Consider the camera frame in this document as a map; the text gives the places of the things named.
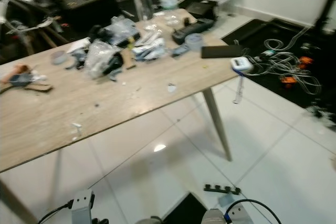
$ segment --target table leg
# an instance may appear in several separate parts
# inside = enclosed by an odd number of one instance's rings
[[[220,139],[220,141],[223,145],[225,154],[227,156],[227,160],[232,161],[231,151],[230,151],[230,148],[229,148],[228,141],[226,139],[224,126],[223,126],[220,114],[218,112],[218,108],[217,108],[217,104],[216,104],[216,101],[215,101],[215,98],[214,98],[214,94],[212,93],[211,88],[203,90],[202,92],[203,92],[205,102],[206,102],[206,104],[209,108],[209,111],[210,111],[210,114],[211,114],[211,117],[212,117],[212,121],[214,122],[214,125],[216,127],[219,139]]]
[[[26,208],[13,192],[0,180],[0,199],[23,223],[36,224],[36,217]]]

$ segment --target clear plastic bag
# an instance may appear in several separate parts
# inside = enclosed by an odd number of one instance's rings
[[[103,71],[108,66],[111,57],[122,49],[111,46],[100,40],[95,40],[89,47],[87,59],[85,61],[85,71],[91,79],[102,76]]]

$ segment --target white tile floor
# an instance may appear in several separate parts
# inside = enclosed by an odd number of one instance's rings
[[[214,32],[223,37],[247,21],[229,18]],[[236,84],[234,79],[213,88],[231,163],[197,94],[0,176],[38,218],[88,187],[96,195],[93,217],[110,223],[163,217],[188,191],[224,211],[221,195],[204,192],[203,185],[234,183],[243,190],[237,199],[264,202],[282,223],[335,223],[336,133],[249,80],[243,101],[233,104]],[[159,144],[167,147],[153,152]],[[254,223],[275,223],[264,209],[244,206]],[[21,224],[1,202],[0,223]],[[70,211],[47,223],[71,223]]]

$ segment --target baseboard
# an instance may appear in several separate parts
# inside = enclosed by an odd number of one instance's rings
[[[247,7],[244,7],[244,6],[236,6],[236,7],[237,7],[238,14],[245,15],[245,16],[252,17],[252,18],[258,18],[258,19],[261,19],[263,21],[269,21],[273,18],[280,18],[280,19],[295,23],[295,24],[300,25],[300,26],[312,25],[312,24],[300,22],[300,21],[297,21],[297,20],[294,20],[294,19],[290,19],[290,18],[287,18],[287,17],[282,17],[282,16],[279,16],[279,15],[276,15],[276,14],[266,13],[266,12],[262,12],[260,10],[255,10],[255,9],[250,9],[250,8],[247,8]]]

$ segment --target desk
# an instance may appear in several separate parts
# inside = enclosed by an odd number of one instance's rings
[[[181,18],[195,19],[185,10],[178,10]],[[175,48],[171,40],[172,29],[163,17],[156,23],[164,33],[166,45]],[[143,32],[142,24],[137,24]],[[211,32],[204,34],[207,45],[224,43]],[[50,64],[50,55],[67,50],[71,44],[28,56],[19,62],[37,66],[36,70],[48,77],[54,85],[49,94],[11,89],[1,95],[0,103],[0,172],[29,162],[53,151],[69,146],[114,126],[127,122],[180,99],[202,92],[208,105],[226,157],[232,160],[222,120],[211,87],[227,81],[236,74],[230,69],[229,59],[201,59],[200,53],[188,52],[179,59],[165,57],[153,62],[137,63],[137,67],[124,70],[114,83],[107,77],[90,80],[85,73]],[[122,54],[129,54],[125,49]],[[16,62],[0,66],[0,71],[11,69]],[[169,83],[176,85],[168,92]],[[75,127],[82,125],[82,135],[73,141]],[[6,189],[7,205],[23,216],[25,207]],[[32,218],[27,223],[34,223]]]

